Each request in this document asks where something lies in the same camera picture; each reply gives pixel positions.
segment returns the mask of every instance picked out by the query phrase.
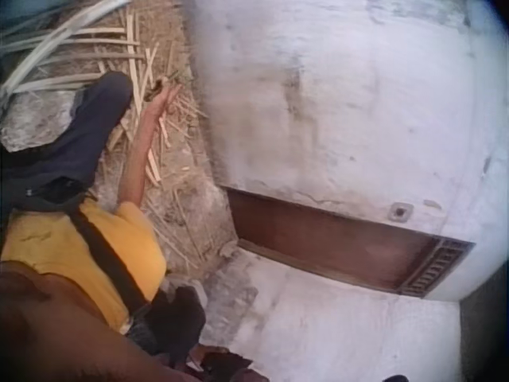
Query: brown door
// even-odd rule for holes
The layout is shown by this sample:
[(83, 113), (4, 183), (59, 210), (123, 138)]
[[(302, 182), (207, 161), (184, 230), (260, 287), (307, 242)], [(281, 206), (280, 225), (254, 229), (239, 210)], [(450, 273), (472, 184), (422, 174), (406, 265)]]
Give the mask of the brown door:
[(437, 238), (228, 190), (240, 244), (293, 267), (397, 292), (429, 262)]

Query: dark pants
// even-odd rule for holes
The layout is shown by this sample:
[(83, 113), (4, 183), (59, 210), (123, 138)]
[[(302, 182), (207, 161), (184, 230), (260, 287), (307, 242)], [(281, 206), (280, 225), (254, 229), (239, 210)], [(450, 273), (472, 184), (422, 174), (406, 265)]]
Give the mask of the dark pants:
[(77, 93), (71, 124), (54, 142), (13, 153), (0, 145), (0, 248), (13, 208), (50, 212), (79, 205), (132, 94), (129, 77), (109, 72)]
[(85, 188), (93, 185), (101, 152), (129, 107), (133, 87), (123, 73), (109, 72), (78, 94), (74, 118), (54, 142), (14, 153), (2, 146), (3, 180), (44, 174), (74, 179)]

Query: white wall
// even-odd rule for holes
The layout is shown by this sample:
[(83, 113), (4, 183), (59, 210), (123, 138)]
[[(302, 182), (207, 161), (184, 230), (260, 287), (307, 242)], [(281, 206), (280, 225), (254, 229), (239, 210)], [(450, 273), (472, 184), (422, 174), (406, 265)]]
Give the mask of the white wall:
[[(431, 298), (507, 257), (507, 37), (480, 0), (192, 0), (220, 183), (475, 242)], [(405, 224), (388, 220), (410, 203)]]
[(245, 251), (212, 278), (202, 341), (254, 360), (273, 382), (462, 380), (457, 303), (349, 286)]

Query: leg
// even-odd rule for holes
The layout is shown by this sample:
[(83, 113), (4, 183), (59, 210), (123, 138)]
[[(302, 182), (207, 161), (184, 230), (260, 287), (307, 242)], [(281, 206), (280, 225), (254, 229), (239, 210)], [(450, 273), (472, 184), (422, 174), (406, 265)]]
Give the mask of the leg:
[(90, 187), (108, 136), (128, 108), (132, 92), (127, 76), (120, 72), (105, 74), (83, 93), (69, 128), (54, 142), (16, 153), (2, 152), (3, 176), (54, 173)]

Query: concrete floor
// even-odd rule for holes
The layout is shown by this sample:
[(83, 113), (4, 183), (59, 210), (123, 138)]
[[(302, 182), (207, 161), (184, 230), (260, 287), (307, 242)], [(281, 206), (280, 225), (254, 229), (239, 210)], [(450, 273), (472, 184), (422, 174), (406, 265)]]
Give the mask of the concrete floor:
[(461, 380), (456, 303), (365, 290), (242, 250), (205, 288), (202, 341), (254, 360), (272, 382)]

